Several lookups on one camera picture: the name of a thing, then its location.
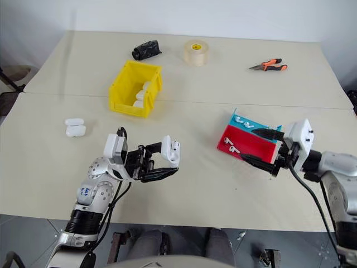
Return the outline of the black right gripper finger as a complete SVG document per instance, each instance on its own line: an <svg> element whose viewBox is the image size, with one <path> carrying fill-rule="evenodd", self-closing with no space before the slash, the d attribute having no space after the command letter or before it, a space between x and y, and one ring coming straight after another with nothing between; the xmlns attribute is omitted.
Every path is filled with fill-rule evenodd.
<svg viewBox="0 0 357 268"><path fill-rule="evenodd" d="M247 162L248 164L250 164L251 166L254 166L255 168L264 170L268 173L270 173L271 175L273 175L274 172L274 165L270 164L268 162L263 161L262 159L253 156L253 155L249 155L249 154L241 154L240 158Z"/></svg>
<svg viewBox="0 0 357 268"><path fill-rule="evenodd" d="M284 133L277 130L266 129L266 128L258 128L252 130L252 133L261 137L265 138L266 140L276 140L276 141L283 141L284 140Z"/></svg>

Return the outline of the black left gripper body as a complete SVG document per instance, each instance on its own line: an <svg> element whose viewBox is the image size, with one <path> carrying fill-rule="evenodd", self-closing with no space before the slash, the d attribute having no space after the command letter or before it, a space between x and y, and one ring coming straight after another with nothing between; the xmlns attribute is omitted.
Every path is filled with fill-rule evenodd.
<svg viewBox="0 0 357 268"><path fill-rule="evenodd" d="M127 153L125 169L133 180L149 181L149 174L155 161L151 159L154 153L153 145L139 145L135 151Z"/></svg>

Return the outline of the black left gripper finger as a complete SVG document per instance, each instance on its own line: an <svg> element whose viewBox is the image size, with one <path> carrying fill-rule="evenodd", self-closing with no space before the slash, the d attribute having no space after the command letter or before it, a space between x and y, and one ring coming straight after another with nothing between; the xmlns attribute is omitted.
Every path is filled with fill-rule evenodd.
<svg viewBox="0 0 357 268"><path fill-rule="evenodd" d="M145 149L145 159L151 159L153 154L161 153L162 142L153 143L144 147Z"/></svg>
<svg viewBox="0 0 357 268"><path fill-rule="evenodd" d="M179 170L178 167L163 167L158 169L152 169L142 176L142 182L150 183L153 181L160 181L169 176L172 176L178 170Z"/></svg>

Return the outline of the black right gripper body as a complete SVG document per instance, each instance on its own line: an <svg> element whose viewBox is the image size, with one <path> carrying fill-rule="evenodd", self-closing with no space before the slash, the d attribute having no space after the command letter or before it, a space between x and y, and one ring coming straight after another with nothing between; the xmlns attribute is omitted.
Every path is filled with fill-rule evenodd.
<svg viewBox="0 0 357 268"><path fill-rule="evenodd" d="M285 142L283 142L280 145L280 148L278 150L270 174L276 177L280 169L289 169L289 166L293 161L294 156L295 156L295 146L289 148L288 145Z"/></svg>

